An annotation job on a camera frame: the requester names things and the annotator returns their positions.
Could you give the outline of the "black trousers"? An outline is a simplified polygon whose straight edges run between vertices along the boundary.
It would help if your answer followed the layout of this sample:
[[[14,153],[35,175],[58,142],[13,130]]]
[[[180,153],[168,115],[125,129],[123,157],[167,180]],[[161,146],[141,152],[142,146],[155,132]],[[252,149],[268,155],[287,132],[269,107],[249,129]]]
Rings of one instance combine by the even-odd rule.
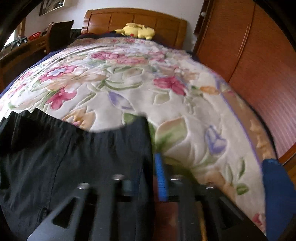
[[[1,240],[26,240],[80,183],[107,201],[114,175],[132,193],[120,202],[113,238],[151,240],[154,192],[147,119],[100,133],[84,131],[38,109],[1,120]]]

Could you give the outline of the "blue bed sheet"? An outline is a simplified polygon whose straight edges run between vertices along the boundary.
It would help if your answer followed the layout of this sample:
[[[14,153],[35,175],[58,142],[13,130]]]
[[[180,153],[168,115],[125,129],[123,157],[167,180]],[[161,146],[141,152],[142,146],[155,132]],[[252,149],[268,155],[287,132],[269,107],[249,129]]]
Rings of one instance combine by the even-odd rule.
[[[295,218],[295,187],[286,170],[276,159],[265,159],[262,173],[266,235],[268,240],[278,240]]]

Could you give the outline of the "floral fleece blanket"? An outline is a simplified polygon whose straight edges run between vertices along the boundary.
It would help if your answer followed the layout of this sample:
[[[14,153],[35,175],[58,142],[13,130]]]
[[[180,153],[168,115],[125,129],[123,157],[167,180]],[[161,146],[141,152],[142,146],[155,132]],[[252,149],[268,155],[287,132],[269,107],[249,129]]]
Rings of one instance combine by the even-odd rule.
[[[217,184],[265,232],[262,161],[274,157],[266,129],[220,75],[185,51],[124,37],[76,40],[1,98],[1,118],[35,109],[91,132],[145,115],[167,163]]]

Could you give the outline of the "yellow Pikachu plush toy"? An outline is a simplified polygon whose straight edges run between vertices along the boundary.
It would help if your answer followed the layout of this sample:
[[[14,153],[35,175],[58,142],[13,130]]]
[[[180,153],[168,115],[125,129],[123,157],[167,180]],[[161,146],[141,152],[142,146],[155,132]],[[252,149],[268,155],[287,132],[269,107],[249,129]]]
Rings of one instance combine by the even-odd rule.
[[[136,23],[127,23],[122,29],[114,30],[117,34],[122,34],[123,36],[128,36],[132,38],[152,40],[155,36],[155,30],[145,25],[140,25]]]

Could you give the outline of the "wooden bed headboard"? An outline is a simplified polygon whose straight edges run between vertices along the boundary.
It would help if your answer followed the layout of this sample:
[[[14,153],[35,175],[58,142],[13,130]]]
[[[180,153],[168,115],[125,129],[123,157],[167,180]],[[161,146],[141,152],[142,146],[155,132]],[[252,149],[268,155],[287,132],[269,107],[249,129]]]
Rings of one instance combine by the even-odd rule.
[[[151,27],[153,40],[174,49],[182,49],[187,33],[187,21],[158,11],[135,8],[90,9],[86,12],[81,34],[101,35],[123,28],[127,23]]]

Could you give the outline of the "dark wooden chair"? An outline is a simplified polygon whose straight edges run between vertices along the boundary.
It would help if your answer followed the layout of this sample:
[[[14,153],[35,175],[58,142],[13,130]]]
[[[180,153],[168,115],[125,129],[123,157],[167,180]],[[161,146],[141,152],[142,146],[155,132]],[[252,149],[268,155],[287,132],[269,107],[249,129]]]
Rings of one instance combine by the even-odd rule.
[[[46,33],[46,53],[60,50],[81,35],[81,29],[73,29],[75,21],[51,22]]]

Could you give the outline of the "wooden desk cabinet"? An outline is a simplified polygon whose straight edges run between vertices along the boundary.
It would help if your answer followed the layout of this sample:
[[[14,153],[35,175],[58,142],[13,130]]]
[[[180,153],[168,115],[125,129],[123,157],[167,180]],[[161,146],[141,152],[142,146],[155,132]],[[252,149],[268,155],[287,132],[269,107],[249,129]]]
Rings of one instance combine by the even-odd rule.
[[[46,36],[27,42],[1,57],[1,91],[46,56]]]

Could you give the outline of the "red box on desk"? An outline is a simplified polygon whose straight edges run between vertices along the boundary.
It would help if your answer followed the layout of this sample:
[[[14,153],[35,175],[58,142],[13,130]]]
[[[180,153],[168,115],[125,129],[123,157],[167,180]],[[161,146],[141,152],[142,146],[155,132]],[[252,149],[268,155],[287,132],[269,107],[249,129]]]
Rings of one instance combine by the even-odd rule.
[[[36,33],[33,33],[32,35],[30,35],[28,37],[28,40],[31,42],[31,41],[34,41],[36,39],[39,39],[39,37],[42,36],[42,32],[36,32]]]

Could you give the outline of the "wooden louvered wardrobe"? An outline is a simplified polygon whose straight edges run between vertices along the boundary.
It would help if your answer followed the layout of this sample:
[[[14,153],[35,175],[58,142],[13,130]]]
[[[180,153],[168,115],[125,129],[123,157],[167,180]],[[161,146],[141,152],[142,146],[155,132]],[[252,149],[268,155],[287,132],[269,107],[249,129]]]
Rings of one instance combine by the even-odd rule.
[[[255,1],[204,1],[194,52],[263,118],[295,175],[295,50]]]

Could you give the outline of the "white wall shelf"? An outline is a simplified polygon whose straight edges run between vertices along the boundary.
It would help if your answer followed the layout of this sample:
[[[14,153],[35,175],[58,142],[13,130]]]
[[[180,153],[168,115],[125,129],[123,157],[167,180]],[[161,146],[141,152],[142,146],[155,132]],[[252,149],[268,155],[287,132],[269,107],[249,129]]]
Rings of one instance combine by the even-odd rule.
[[[39,16],[45,15],[51,11],[62,8],[65,5],[65,0],[44,0],[41,2]]]

